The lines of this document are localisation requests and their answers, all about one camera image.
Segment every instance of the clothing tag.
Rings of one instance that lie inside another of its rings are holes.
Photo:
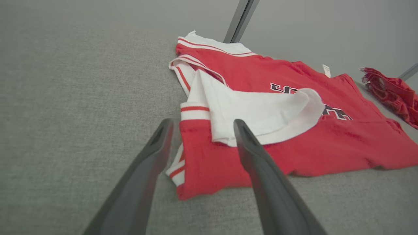
[[[322,67],[324,67],[325,75],[331,78],[331,72],[329,71],[329,67],[326,66],[325,64],[323,64]]]

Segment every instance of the metal frame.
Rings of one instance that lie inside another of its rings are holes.
[[[242,35],[260,0],[240,0],[231,24],[224,39],[224,43],[234,43],[241,40]]]
[[[407,71],[405,71],[402,75],[399,76],[400,79],[406,81],[410,79],[414,74],[418,72],[418,63],[414,64],[410,67]]]

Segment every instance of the gray couch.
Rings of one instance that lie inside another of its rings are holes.
[[[175,45],[160,31],[0,3],[0,234],[82,233],[159,122],[179,120],[186,96],[167,68]],[[338,235],[418,234],[417,179],[416,166],[290,177]],[[159,176],[148,234],[262,234],[251,189],[184,202],[175,189]]]

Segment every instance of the red fabric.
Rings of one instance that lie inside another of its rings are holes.
[[[292,93],[307,87],[319,93],[327,109],[315,127],[285,142],[264,146],[285,174],[319,176],[418,164],[418,145],[396,121],[366,100],[347,74],[330,79],[299,61],[236,57],[181,44],[176,50],[219,73],[233,90]],[[212,142],[209,120],[183,120],[180,131],[185,159],[185,182],[177,187],[180,199],[251,185],[237,148]]]
[[[418,95],[402,79],[386,77],[381,72],[364,68],[363,81],[367,89],[383,105],[390,108],[406,123],[418,129]]]

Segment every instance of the red shirt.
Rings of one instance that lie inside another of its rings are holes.
[[[326,109],[316,126],[285,142],[264,146],[284,174],[319,176],[418,164],[418,145],[399,123],[366,100],[347,74],[328,78],[300,61],[273,60],[253,54],[240,43],[214,43],[190,35],[179,38],[179,57],[170,64],[186,93],[194,69],[203,69],[238,91],[292,93],[312,88],[319,93]],[[237,148],[212,142],[210,120],[182,120],[180,131],[184,150],[167,172],[173,180],[183,176],[174,180],[180,199],[251,186]]]

